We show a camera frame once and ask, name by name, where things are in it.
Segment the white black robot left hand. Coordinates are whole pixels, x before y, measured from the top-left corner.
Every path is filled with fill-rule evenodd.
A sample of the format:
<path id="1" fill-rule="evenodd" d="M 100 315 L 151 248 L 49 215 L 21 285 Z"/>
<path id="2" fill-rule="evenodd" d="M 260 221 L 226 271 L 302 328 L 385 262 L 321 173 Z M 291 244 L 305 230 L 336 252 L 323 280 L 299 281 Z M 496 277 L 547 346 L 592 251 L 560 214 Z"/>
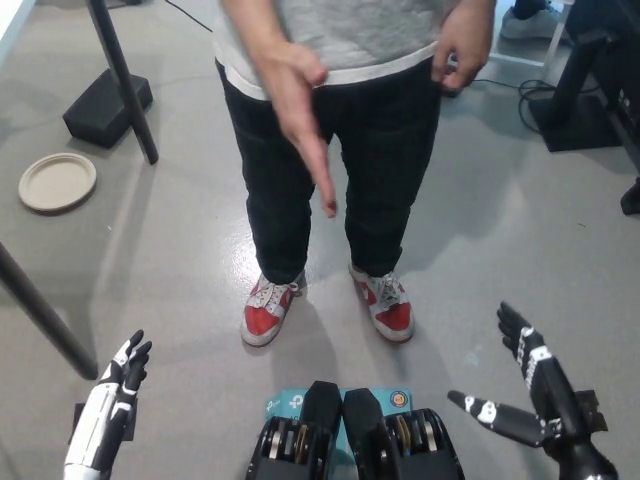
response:
<path id="1" fill-rule="evenodd" d="M 136 331 L 110 360 L 89 393 L 69 441 L 64 480 L 107 479 L 134 422 L 152 342 Z"/>

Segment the person left hand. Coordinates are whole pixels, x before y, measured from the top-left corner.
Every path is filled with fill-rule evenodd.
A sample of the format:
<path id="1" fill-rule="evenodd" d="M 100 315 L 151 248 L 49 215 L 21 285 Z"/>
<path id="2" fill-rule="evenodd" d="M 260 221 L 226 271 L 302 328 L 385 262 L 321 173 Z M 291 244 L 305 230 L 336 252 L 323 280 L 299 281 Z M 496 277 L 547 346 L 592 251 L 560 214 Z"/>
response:
<path id="1" fill-rule="evenodd" d="M 492 20 L 466 21 L 451 15 L 436 46 L 432 80 L 448 91 L 468 87 L 488 61 L 492 36 Z"/>

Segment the person right hand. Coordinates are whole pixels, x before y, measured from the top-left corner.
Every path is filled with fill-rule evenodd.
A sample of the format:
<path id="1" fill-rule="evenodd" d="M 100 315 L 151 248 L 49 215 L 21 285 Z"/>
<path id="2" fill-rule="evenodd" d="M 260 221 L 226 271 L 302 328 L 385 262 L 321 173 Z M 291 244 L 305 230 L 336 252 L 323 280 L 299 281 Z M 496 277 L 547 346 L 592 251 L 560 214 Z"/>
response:
<path id="1" fill-rule="evenodd" d="M 260 60 L 259 73 L 280 128 L 295 147 L 321 196 L 327 217 L 337 213 L 334 183 L 328 167 L 328 146 L 313 111 L 313 90 L 327 71 L 309 49 L 287 41 L 276 43 Z"/>

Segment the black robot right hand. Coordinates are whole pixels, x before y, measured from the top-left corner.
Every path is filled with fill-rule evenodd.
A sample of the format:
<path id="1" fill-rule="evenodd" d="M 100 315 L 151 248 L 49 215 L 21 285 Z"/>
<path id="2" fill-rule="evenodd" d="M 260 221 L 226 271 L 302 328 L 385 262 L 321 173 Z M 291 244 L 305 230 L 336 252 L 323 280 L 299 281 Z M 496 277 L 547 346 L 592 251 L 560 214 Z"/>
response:
<path id="1" fill-rule="evenodd" d="M 542 447 L 560 464 L 600 469 L 606 462 L 591 441 L 591 428 L 576 391 L 543 335 L 506 302 L 497 311 L 503 345 L 520 369 L 533 412 L 457 390 L 448 399 L 485 429 L 529 447 Z"/>

